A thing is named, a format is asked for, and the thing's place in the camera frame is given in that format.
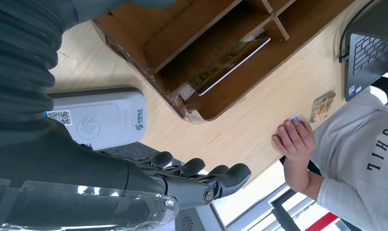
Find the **finger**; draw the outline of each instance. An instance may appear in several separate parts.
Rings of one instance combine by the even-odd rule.
[[[304,143],[301,140],[301,137],[299,133],[296,130],[296,127],[293,125],[293,123],[290,120],[286,120],[284,122],[284,125],[286,127],[288,136],[290,137],[291,141],[293,142],[294,146],[297,148],[304,147]]]
[[[283,144],[281,138],[278,135],[273,135],[272,136],[272,140],[275,143],[276,147],[281,152],[281,154],[283,154],[283,155],[288,154],[287,149],[284,147],[284,144]]]
[[[288,136],[288,133],[283,125],[280,125],[277,129],[277,133],[282,139],[284,147],[287,149],[287,151],[294,152],[296,151],[296,147],[294,146],[293,142],[291,141],[290,137]]]
[[[304,142],[307,138],[311,137],[311,133],[307,131],[307,129],[304,127],[304,125],[298,121],[298,120],[293,120],[293,125],[296,128],[296,131],[300,135],[301,140]]]
[[[311,147],[314,144],[314,138],[311,133],[306,129],[304,124],[298,120],[293,121],[294,126],[296,127],[297,132],[300,135],[301,140],[303,141],[306,147]]]
[[[313,132],[313,128],[311,127],[311,125],[306,121],[301,121],[301,123],[304,125],[306,130],[311,134],[311,136],[314,137],[314,132]]]

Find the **laptop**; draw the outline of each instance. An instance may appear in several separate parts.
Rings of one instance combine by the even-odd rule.
[[[344,92],[350,101],[388,72],[388,0],[381,0],[348,30]]]

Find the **transparent plastic cover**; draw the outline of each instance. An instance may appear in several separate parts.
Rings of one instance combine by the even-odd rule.
[[[157,193],[0,179],[0,231],[144,231],[177,214],[177,201]]]

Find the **wooden table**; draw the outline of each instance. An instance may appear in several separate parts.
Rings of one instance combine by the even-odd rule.
[[[199,157],[207,170],[245,163],[254,179],[281,157],[272,146],[271,135],[286,118],[299,113],[309,119],[313,101],[330,90],[337,93],[330,114],[345,104],[339,38],[366,3],[356,0],[307,46],[212,122],[194,125],[175,115],[137,72],[103,44],[90,22],[65,33],[59,64],[51,71],[57,79],[52,91],[138,87],[148,104],[148,130],[142,143],[170,151],[182,161]],[[313,128],[323,122],[314,123]]]

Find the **sticker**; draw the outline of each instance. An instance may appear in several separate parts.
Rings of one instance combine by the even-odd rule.
[[[65,126],[72,125],[71,112],[69,110],[46,112],[45,116],[56,120]]]
[[[355,91],[355,85],[350,88],[350,91],[348,94],[354,93],[354,91]]]

